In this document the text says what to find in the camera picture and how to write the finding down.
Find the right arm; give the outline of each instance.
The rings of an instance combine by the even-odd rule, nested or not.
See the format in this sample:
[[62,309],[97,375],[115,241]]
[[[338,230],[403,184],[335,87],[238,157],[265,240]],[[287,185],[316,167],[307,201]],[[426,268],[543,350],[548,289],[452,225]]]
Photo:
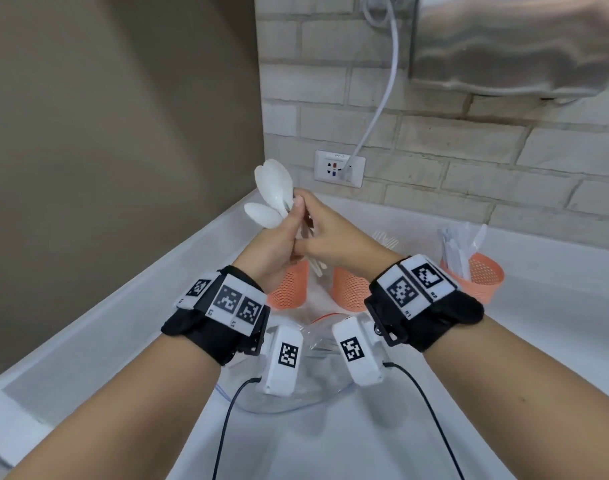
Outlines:
[[[319,229],[299,254],[373,280],[402,259],[307,191]],[[521,480],[609,479],[609,397],[485,316],[457,325],[424,353],[469,421]]]

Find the hand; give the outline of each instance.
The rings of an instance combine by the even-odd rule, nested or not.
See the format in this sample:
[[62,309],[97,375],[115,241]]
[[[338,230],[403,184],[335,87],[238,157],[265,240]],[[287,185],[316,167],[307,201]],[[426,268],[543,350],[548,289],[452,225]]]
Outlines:
[[314,221],[316,236],[299,239],[293,250],[298,255],[311,256],[331,266],[341,266],[351,273],[373,280],[378,274],[402,259],[395,253],[327,207],[311,192],[296,189]]
[[302,259],[302,255],[293,254],[293,243],[304,215],[305,201],[302,197],[296,197],[291,212],[282,224],[275,229],[260,231],[233,262],[267,294],[280,286],[286,268]]

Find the utensil holder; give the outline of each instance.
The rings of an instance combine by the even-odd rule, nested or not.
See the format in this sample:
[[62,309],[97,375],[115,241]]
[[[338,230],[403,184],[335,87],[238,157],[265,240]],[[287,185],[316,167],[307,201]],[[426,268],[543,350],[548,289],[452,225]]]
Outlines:
[[290,266],[280,286],[267,297],[267,304],[275,310],[286,310],[302,306],[307,300],[309,261],[303,259]]
[[349,312],[364,312],[367,309],[365,298],[370,295],[367,280],[341,267],[333,269],[332,298],[337,305]]
[[488,305],[496,290],[504,281],[504,271],[501,265],[484,254],[476,253],[469,259],[471,281],[456,276],[449,271],[444,261],[440,261],[440,267],[458,282],[462,290],[476,298],[483,305]]

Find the person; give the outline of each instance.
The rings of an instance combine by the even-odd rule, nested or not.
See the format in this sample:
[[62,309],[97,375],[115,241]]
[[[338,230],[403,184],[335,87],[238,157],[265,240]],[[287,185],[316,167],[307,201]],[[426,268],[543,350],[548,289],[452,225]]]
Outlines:
[[[265,292],[302,256],[370,281],[402,258],[312,193],[295,193],[284,222],[259,233],[233,263]],[[295,240],[305,209],[317,234]],[[564,365],[487,316],[454,326],[424,357],[517,478],[609,479],[609,397]],[[161,335],[7,478],[164,479],[219,374],[219,364],[194,343]]]

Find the white brick wall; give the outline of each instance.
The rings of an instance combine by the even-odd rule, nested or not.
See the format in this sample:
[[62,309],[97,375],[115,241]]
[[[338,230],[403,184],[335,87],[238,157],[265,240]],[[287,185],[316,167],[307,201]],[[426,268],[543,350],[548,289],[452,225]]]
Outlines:
[[313,180],[316,150],[351,153],[389,78],[387,31],[357,0],[256,0],[265,155],[297,185],[609,248],[609,88],[560,105],[468,95],[407,79],[412,0],[401,0],[401,63],[361,154],[361,189]]

